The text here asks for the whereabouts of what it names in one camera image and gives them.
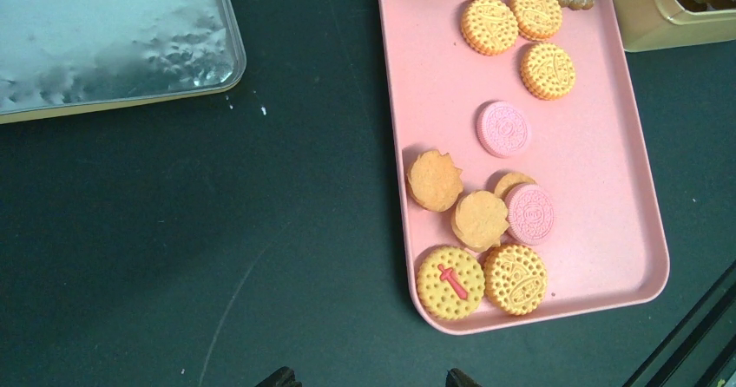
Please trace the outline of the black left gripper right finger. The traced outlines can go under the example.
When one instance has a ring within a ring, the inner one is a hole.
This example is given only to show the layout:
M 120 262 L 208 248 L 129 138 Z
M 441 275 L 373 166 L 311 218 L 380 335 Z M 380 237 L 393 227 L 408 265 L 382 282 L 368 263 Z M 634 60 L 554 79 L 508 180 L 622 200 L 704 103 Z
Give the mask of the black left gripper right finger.
M 447 371 L 445 387 L 482 387 L 482 385 L 458 368 L 452 368 Z

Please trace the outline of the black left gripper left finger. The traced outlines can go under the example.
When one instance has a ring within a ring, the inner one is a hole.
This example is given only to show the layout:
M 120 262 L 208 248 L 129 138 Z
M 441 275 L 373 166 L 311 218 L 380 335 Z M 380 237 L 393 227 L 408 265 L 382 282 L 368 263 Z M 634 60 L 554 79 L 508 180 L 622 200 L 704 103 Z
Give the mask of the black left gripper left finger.
M 297 379 L 294 369 L 282 366 L 271 375 L 256 384 L 256 387 L 301 387 L 302 383 Z

